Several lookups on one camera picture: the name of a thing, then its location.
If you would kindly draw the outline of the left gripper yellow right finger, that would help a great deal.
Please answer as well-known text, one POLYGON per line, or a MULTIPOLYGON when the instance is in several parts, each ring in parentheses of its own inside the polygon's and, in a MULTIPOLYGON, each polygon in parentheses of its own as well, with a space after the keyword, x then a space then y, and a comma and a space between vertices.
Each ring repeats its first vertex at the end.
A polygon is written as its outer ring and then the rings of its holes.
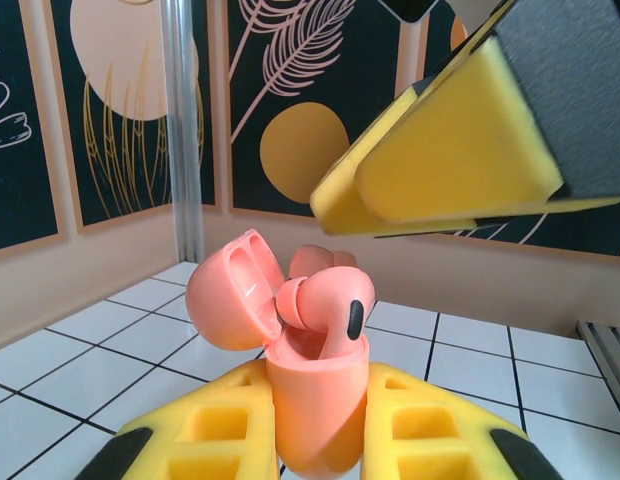
POLYGON ((370 365, 364 479, 558 479, 522 429, 445 389, 370 365))

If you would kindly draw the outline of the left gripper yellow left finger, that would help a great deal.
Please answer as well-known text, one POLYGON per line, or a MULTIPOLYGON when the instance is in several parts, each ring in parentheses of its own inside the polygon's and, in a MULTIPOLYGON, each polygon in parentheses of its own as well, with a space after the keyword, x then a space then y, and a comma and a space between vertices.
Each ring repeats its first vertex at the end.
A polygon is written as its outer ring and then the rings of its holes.
POLYGON ((277 479, 266 362, 246 362, 127 423, 77 477, 277 479))

